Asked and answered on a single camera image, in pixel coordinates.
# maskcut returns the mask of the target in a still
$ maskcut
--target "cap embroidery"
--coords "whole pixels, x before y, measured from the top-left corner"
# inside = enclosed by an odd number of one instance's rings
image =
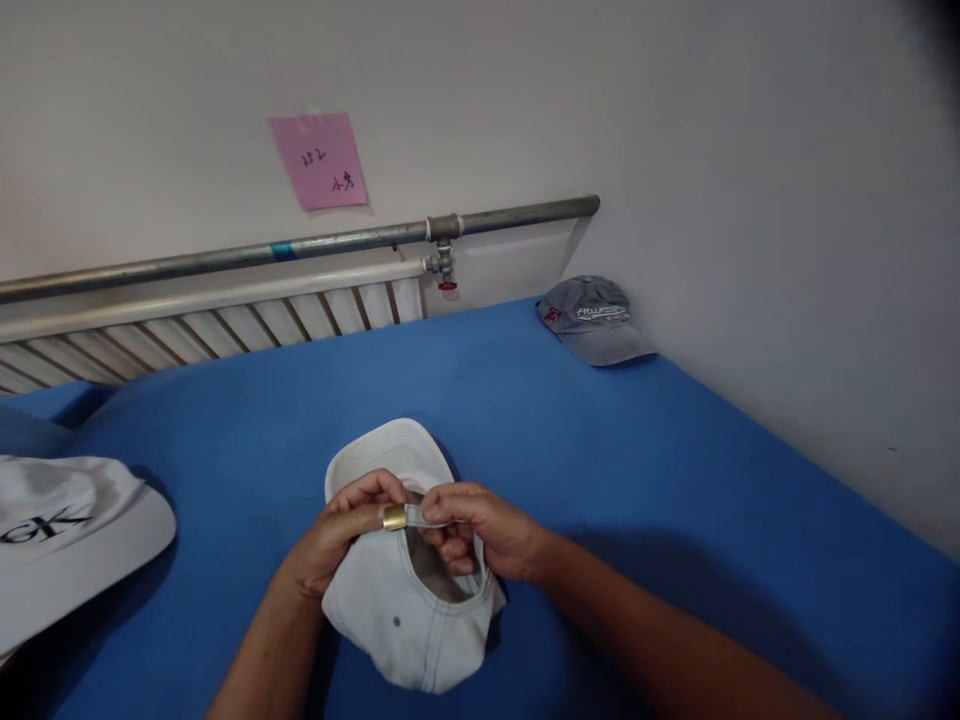
[[[623,315],[627,309],[623,305],[608,305],[602,308],[580,308],[577,310],[578,320],[596,320],[601,317],[615,317]]]

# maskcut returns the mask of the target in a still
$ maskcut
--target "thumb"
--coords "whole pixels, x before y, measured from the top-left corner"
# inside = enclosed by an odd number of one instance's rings
[[[328,542],[339,547],[357,535],[383,529],[383,509],[386,505],[361,505],[345,513],[331,515],[326,522]]]
[[[482,524],[487,516],[487,499],[484,495],[447,495],[424,508],[423,517],[432,523],[459,520],[470,525]]]

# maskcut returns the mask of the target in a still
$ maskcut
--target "white radiator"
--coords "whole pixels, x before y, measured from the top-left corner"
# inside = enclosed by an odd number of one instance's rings
[[[0,395],[75,380],[119,385],[177,365],[419,320],[424,272],[417,259],[92,306],[66,296],[16,312],[0,307]]]

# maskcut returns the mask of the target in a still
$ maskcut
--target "brass buckle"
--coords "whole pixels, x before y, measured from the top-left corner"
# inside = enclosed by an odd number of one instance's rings
[[[407,526],[407,506],[391,505],[383,509],[383,529],[403,530]]]

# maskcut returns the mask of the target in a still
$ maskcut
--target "pink sticky note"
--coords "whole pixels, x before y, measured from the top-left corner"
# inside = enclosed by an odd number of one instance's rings
[[[301,208],[367,204],[357,143],[346,113],[270,118],[270,130]]]

